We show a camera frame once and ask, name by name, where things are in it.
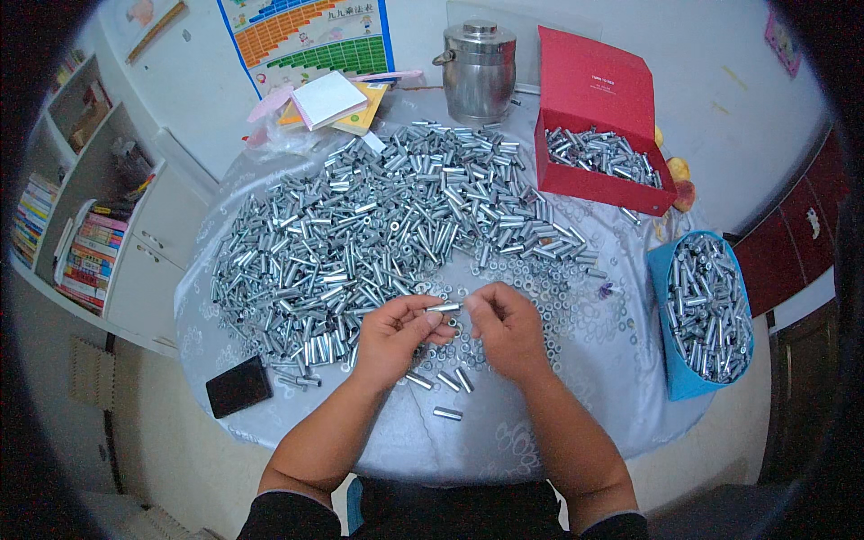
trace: patterned tablecloth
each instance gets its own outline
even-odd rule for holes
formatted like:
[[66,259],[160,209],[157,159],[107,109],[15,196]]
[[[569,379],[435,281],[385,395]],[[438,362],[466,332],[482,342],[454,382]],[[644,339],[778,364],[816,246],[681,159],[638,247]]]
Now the patterned tablecloth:
[[[538,98],[519,97],[521,106],[511,108],[501,130],[530,149],[530,153],[523,150],[528,165],[525,178],[536,182],[532,134]],[[384,134],[419,118],[454,125],[447,115],[443,91],[437,89],[388,92],[379,116],[382,120],[374,130]],[[348,137],[330,129],[297,135],[296,139],[288,137],[289,152],[269,160],[246,150],[221,182],[219,199],[196,239],[194,262],[175,292],[180,362],[204,410],[210,412],[205,382],[248,357],[239,342],[229,337],[229,331],[219,328],[219,307],[209,296],[213,250],[219,237],[227,234],[244,197],[251,193],[263,196],[264,190],[284,174],[315,174],[327,153]],[[429,283],[436,289],[449,284],[453,288],[451,298],[458,298],[459,288],[471,291],[495,279],[513,283],[521,278],[522,285],[530,288],[525,294],[541,303],[550,287],[565,291],[564,305],[569,309],[556,311],[552,320],[558,331],[553,339],[561,347],[555,365],[558,376],[606,429],[626,459],[651,452],[686,433],[712,398],[709,394],[669,401],[658,303],[645,265],[648,250],[691,229],[706,228],[698,203],[688,214],[671,209],[666,218],[643,216],[642,225],[634,226],[616,207],[559,195],[549,197],[557,209],[556,220],[577,226],[588,236],[591,249],[600,252],[600,268],[608,272],[608,279],[570,275],[575,272],[568,269],[560,276],[532,278],[510,259],[497,264],[496,270],[472,272],[474,261],[455,253],[454,261]],[[470,328],[467,314],[459,321],[466,330]],[[426,391],[403,380],[381,409],[356,473],[438,485],[543,477],[537,444],[516,387],[488,369],[478,354],[462,353],[461,341],[455,343],[455,354],[436,351],[436,358],[427,356],[417,370],[433,379],[438,370],[452,373],[456,365],[463,365],[475,392],[457,394],[439,385]],[[339,365],[314,371],[321,375],[323,385],[307,391],[278,383],[271,372],[272,399],[217,422],[240,440],[274,448],[347,377]],[[453,422],[432,416],[435,406],[460,410],[464,417]]]

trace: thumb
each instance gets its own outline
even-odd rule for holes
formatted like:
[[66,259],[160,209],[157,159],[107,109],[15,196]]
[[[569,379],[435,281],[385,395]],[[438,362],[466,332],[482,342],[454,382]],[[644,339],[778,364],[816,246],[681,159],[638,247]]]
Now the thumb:
[[501,326],[501,320],[495,314],[492,306],[479,296],[467,296],[462,305],[471,315],[471,337],[478,339],[482,334],[489,334]]
[[441,324],[443,319],[444,314],[440,311],[429,311],[406,324],[405,328],[399,330],[394,337],[406,348],[410,347],[413,351],[420,345],[421,341],[432,334],[432,331]]

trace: red box lid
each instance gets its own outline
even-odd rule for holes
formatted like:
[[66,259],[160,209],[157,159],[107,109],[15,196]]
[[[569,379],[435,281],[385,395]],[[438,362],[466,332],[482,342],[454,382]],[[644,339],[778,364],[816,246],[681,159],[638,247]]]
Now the red box lid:
[[654,141],[654,80],[642,58],[567,32],[537,31],[541,108]]

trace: finger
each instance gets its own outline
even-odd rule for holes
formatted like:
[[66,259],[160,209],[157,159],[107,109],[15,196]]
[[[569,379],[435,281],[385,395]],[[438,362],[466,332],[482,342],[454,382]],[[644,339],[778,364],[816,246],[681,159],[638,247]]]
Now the finger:
[[406,351],[413,351],[420,342],[432,334],[433,330],[441,324],[444,315],[437,311],[430,311],[422,317],[417,317],[405,325],[402,330],[396,332],[391,339],[396,340]]
[[[409,311],[407,314],[405,314],[405,316],[402,319],[400,319],[400,321],[402,322],[402,324],[404,326],[404,325],[408,324],[409,322],[413,321],[414,319],[416,319],[417,317],[422,317],[425,313],[426,313],[426,311],[423,309],[415,309],[414,311]],[[448,321],[450,321],[450,315],[448,315],[446,313],[443,315],[444,315],[444,318],[442,319],[441,324],[447,324]]]
[[369,317],[371,315],[374,319],[378,319],[381,321],[400,321],[406,315],[416,314],[417,312],[421,313],[424,308],[428,308],[430,306],[437,306],[442,302],[444,301],[437,296],[397,296],[393,300],[385,303],[380,308],[372,311],[366,317]]
[[435,330],[432,331],[432,334],[438,334],[445,337],[452,338],[456,335],[456,329],[454,327],[450,327],[446,324],[439,324],[435,327]]
[[526,309],[525,304],[529,303],[527,298],[503,282],[489,283],[472,294],[486,300],[501,320],[517,314],[520,309]]
[[447,345],[453,338],[445,338],[438,334],[430,334],[424,341],[427,343],[435,343],[436,345]]
[[483,334],[500,330],[503,325],[489,301],[476,292],[467,296],[462,305],[471,315],[471,337],[478,339]]

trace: wooden stick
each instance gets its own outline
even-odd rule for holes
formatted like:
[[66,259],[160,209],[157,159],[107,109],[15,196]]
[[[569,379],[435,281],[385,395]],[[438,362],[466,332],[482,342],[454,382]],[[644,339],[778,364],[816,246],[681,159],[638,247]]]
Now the wooden stick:
[[169,22],[174,20],[174,18],[177,17],[185,8],[186,4],[180,1],[176,4],[176,6],[168,10],[168,13],[166,13],[165,16],[159,20],[159,22],[153,25],[153,28],[150,29],[147,34],[143,38],[141,38],[141,41],[138,42],[135,48],[132,49],[132,52],[129,53],[129,56],[126,58],[126,63],[131,64],[133,61],[135,61],[135,58],[137,58],[138,55],[141,54],[141,52],[144,50],[144,48],[147,47],[147,45],[151,41],[153,41],[153,38],[156,37],[156,34],[161,32],[162,29],[165,28],[165,26],[167,26]]

